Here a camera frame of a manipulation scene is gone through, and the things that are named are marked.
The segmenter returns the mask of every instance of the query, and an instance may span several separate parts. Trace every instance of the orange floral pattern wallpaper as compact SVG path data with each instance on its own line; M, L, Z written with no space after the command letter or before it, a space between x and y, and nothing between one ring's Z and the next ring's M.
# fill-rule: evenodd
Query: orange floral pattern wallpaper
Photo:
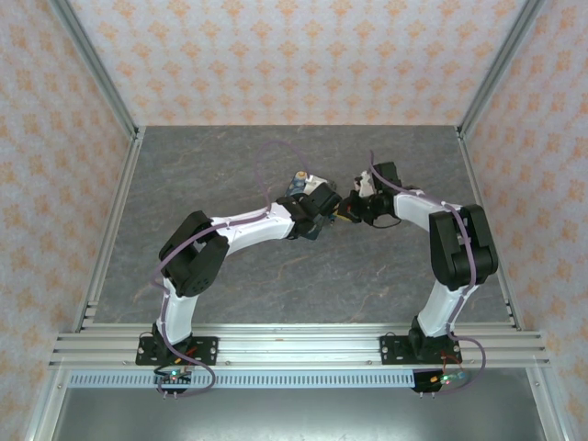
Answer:
M24 439L128 139L47 0L0 4L0 438Z
M524 2L72 1L139 125L456 125Z
M469 137L527 327L588 434L588 3L547 0Z

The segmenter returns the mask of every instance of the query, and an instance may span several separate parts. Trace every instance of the gray marble floor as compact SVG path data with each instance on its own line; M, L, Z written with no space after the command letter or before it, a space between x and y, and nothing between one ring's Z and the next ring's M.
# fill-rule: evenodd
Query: gray marble floor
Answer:
M227 216L264 206L254 157L265 141L295 143L311 172L347 195L353 177L394 161L405 185L462 205L473 203L451 127L150 127L141 147L97 322L153 322L161 293L149 286L162 245L192 211ZM285 148L267 153L263 175L273 198L300 169ZM316 242L272 241L229 256L198 300L195 322L408 322L434 283L428 234L403 222L388 230L337 221ZM496 276L466 305L464 322L506 321Z

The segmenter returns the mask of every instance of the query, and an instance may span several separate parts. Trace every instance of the metal rail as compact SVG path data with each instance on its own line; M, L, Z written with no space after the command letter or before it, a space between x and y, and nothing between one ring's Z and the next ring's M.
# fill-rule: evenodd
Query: metal rail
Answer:
M195 326L193 333L220 338L215 369L375 369L382 368L379 337L389 332L406 334L409 328L409 323L210 324ZM150 329L149 324L92 323L79 334L60 334L50 368L141 369L134 364L138 337ZM538 332L517 331L507 323L466 323L457 326L456 334L481 342L488 368L549 366ZM464 367L478 368L480 350L469 342L461 348ZM441 362L427 367L441 367Z

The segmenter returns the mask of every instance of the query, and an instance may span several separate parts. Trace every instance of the enclosure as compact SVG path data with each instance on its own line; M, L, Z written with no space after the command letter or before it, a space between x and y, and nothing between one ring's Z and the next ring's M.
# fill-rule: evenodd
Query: enclosure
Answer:
M584 1L5 3L6 439L585 438ZM500 266L456 335L484 375L407 390L445 370L388 366L379 343L429 299L429 234L333 217L226 258L193 317L219 338L215 390L162 401L135 356L182 221L261 209L301 170L345 197L370 151L483 206Z

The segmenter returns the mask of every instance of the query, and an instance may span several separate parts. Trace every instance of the cable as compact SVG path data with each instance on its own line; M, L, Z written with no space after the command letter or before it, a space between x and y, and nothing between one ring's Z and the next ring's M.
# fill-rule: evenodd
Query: cable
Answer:
M380 173L378 173L378 170L376 170L376 167L374 166L374 152L371 150L369 151L369 170L371 171L372 175L377 177L382 183L384 183L388 187L398 191L399 193L403 193L405 195L417 196L418 198L428 200L429 202L433 202L436 205L443 207L444 209L448 209L451 212L451 214L453 215L453 217L455 218L456 222L458 223L459 232L461 233L461 238L463 239L464 245L466 247L466 255L468 256L469 284L468 284L468 287L466 289L464 289L464 293L462 293L462 295L459 297L459 300L458 300L458 303L456 304L456 307L454 308L454 310L451 312L451 315L449 316L449 320L447 321L447 326L446 326L446 332L447 332L447 336L451 340L453 340L454 342L462 341L462 342L470 342L470 343L475 344L480 349L480 352L481 352L481 366L480 366L480 370L478 371L478 373L474 377L472 377L471 380L468 381L466 384L464 384L458 388L451 389L451 390L441 390L437 393L437 395L453 393L458 390L464 390L464 389L470 387L477 379L479 379L480 375L482 374L482 372L486 368L486 351L484 350L484 347L481 345L481 343L472 337L458 337L458 336L454 335L453 332L451 331L451 323L458 316L459 311L461 311L461 307L463 306L463 304L465 302L465 299L467 298L467 296L470 294L471 290L476 285L476 276L477 276L476 275L476 263L474 261L473 251L471 250L471 243L470 243L470 240L468 237L468 231L466 230L466 226L464 225L463 220L461 219L461 216L459 216L459 213L455 209L455 207L447 204L444 200L428 196L422 190L407 190L406 188L398 187L395 184L392 184L388 179L383 177Z
M261 154L265 151L265 149L267 149L267 147L269 147L272 144L285 145L285 146L289 147L290 150L292 150L298 156L300 162L304 166L304 169L305 169L304 171L307 173L307 175L310 174L309 167L306 163L306 160L304 159L304 156L302 155L301 151L298 148L294 147L292 144L290 144L289 142L285 142L285 141L268 141L268 142L266 142L257 151L255 168L254 168L257 185L259 185L259 189L261 190L262 194L264 195L264 197L266 199L266 203L267 203L266 211L264 211L256 216L253 216L252 218L232 221L231 226L245 225L247 223L253 223L253 222L260 221L261 219L265 218L267 216L267 214L269 213L269 211L271 210L272 204L271 204L270 198L269 198L269 188L266 188L264 186L264 181L263 181L261 174L259 172L259 165L261 164ZM165 313L167 312L167 307L169 305L169 298L170 298L171 293L168 288L166 288L163 284L161 284L157 281L157 278L160 276L162 269L164 269L164 267L166 267L167 264L169 264L170 261L174 257L176 257L182 250L184 250L189 245L194 243L200 237L206 236L207 234L210 234L211 232L215 232L218 229L225 228L225 227L228 227L228 224L226 222L223 222L223 223L219 223L217 225L213 225L211 227L208 227L207 229L194 234L192 237L190 237L189 239L187 239L187 240L183 241L181 244L179 244L174 249L174 251L172 251L164 260L162 260L157 265L157 267L153 270L151 284L154 287L159 288L164 292L164 300L162 301L162 308L161 308L161 311L159 314L159 320L161 322L160 333L161 333L162 338L165 342L165 346L175 356L187 361L188 363L192 363L196 366L200 366L201 368L206 369L210 373L210 383L207 386L205 386L204 388L201 388L201 389L196 389L196 390L184 392L180 395L178 395L177 393L174 393L175 398L187 398L187 397L199 395L200 393L206 392L207 390L210 390L214 386L214 384L216 383L217 377L216 377L216 374L214 373L214 370L212 370L212 368L209 365L207 365L206 363L203 363L199 360L196 360L193 357L187 356L186 354L182 354L177 349L175 349L174 346L169 341L169 338L167 337L167 331L166 331ZM157 391L159 393L161 393L162 395L164 395L164 398L165 398L167 396L167 391L165 391L162 388L163 381L164 381L164 377L161 377L157 383Z
M369 226L370 226L371 228L375 228L375 229L377 229L377 230L386 230L386 229L388 229L388 228L392 228L392 227L395 227L395 226L397 226L397 225L400 225L400 224L401 224L401 222L402 222L402 219L398 220L398 222L396 222L396 223L392 223L391 225L385 225L385 226L383 226L383 227L379 227L378 225L369 225Z

